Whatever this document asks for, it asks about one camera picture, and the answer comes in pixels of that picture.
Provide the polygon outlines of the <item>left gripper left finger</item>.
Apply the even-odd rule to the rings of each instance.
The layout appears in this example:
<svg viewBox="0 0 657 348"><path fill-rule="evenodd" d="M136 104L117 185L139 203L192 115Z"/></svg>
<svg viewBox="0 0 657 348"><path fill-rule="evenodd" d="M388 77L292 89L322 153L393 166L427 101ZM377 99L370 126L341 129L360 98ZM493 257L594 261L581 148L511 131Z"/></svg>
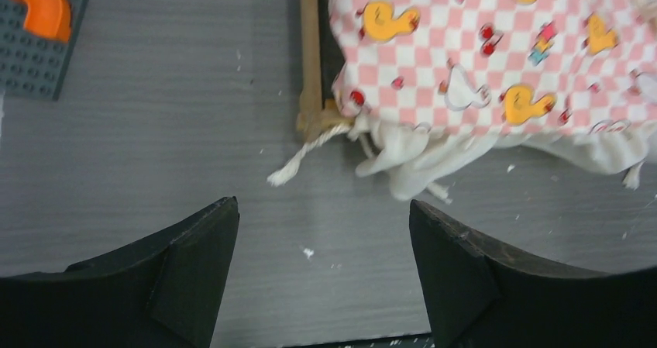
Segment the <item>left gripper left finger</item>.
<svg viewBox="0 0 657 348"><path fill-rule="evenodd" d="M1 279L3 347L207 347L239 228L226 197L60 273Z"/></svg>

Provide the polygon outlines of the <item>pink checkered duck mattress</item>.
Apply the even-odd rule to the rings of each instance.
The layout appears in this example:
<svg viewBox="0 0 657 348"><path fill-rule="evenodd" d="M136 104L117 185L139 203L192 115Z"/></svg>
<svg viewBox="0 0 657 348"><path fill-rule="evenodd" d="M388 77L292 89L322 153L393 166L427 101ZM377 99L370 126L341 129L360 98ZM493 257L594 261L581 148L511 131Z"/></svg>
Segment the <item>pink checkered duck mattress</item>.
<svg viewBox="0 0 657 348"><path fill-rule="evenodd" d="M656 0L328 0L332 89L406 200L490 150L595 174L656 161Z"/></svg>

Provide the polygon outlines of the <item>wooden pet bed frame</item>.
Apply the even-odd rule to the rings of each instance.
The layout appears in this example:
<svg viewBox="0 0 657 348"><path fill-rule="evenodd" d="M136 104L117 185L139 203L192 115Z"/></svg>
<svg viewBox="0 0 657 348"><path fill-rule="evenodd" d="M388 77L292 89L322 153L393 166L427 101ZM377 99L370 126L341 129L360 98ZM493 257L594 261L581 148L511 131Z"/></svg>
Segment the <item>wooden pet bed frame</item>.
<svg viewBox="0 0 657 348"><path fill-rule="evenodd" d="M303 87L297 128L305 142L335 126L353 123L339 112L332 93L344 58L330 30L328 4L329 0L300 0Z"/></svg>

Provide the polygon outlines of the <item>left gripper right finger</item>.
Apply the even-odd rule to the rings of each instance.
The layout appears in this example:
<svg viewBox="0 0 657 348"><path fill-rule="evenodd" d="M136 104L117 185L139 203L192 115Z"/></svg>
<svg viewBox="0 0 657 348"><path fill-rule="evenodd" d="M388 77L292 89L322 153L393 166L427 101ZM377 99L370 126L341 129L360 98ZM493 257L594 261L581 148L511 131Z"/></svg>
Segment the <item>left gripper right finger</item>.
<svg viewBox="0 0 657 348"><path fill-rule="evenodd" d="M409 229L437 347L654 347L656 269L621 274L539 257L426 202Z"/></svg>

